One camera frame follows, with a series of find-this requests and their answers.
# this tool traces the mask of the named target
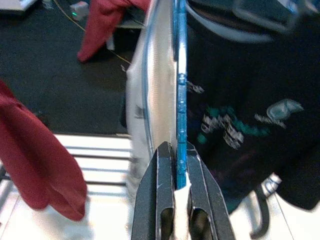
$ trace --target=red towel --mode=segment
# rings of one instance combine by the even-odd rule
[[[106,44],[122,20],[126,8],[136,6],[146,12],[149,2],[150,0],[92,0],[81,50],[77,54],[79,61],[87,61]]]
[[[76,160],[1,81],[0,159],[31,208],[84,217],[87,185]]]

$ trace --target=blue edge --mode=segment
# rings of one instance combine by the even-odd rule
[[[187,171],[187,13],[186,0],[173,0],[173,48],[177,58],[176,188],[186,186]]]

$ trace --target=yellow wire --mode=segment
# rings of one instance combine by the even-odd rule
[[[82,26],[80,26],[77,22],[75,22],[71,17],[68,16],[68,14],[66,14],[66,12],[63,10],[63,8],[60,6],[60,4],[57,2],[57,0],[53,0],[54,3],[56,4],[56,6],[60,9],[60,11],[71,21],[73,22],[75,25],[77,25],[80,29],[82,29],[84,32],[86,31]],[[129,62],[128,60],[124,59],[122,56],[116,54],[114,51],[111,51],[110,49],[108,49],[111,53],[113,53],[114,55],[116,55],[119,59],[121,59],[122,61],[125,61],[128,64],[131,64],[131,62]]]

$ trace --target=red cloth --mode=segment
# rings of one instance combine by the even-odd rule
[[[91,58],[110,38],[122,20],[126,8],[136,6],[147,11],[150,0],[92,0],[82,46],[80,62]]]
[[[0,159],[24,201],[79,221],[87,185],[76,160],[0,81]]]

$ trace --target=dark carpet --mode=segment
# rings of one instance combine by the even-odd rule
[[[66,0],[58,2],[70,13]],[[126,133],[120,118],[129,64],[105,47],[79,63],[83,34],[54,3],[53,9],[36,3],[23,18],[2,15],[0,78],[55,133]],[[139,31],[118,29],[114,37],[115,51],[130,61]]]

